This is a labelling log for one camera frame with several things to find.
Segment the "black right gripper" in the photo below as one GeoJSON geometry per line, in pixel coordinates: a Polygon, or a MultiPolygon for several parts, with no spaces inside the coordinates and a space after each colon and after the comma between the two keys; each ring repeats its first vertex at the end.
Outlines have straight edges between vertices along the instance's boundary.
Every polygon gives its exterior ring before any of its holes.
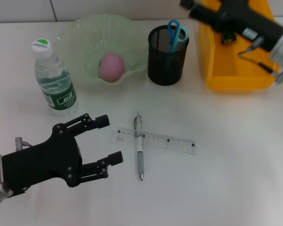
{"type": "Polygon", "coordinates": [[[190,18],[217,32],[232,31],[252,42],[262,37],[261,48],[266,51],[271,51],[283,35],[283,26],[252,10],[247,0],[223,0],[218,11],[193,0],[180,0],[180,6],[190,11],[190,18]]]}

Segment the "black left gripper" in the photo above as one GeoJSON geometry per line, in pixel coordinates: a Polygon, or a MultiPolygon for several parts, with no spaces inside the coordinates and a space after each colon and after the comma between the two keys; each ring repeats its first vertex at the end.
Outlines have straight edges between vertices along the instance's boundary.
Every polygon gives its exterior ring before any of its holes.
{"type": "Polygon", "coordinates": [[[74,137],[109,125],[107,115],[93,120],[88,113],[64,124],[55,125],[51,136],[45,142],[2,157],[5,185],[13,192],[21,193],[23,188],[52,178],[65,180],[69,187],[107,178],[108,166],[123,162],[122,152],[119,151],[96,162],[82,165],[81,153],[74,137]]]}

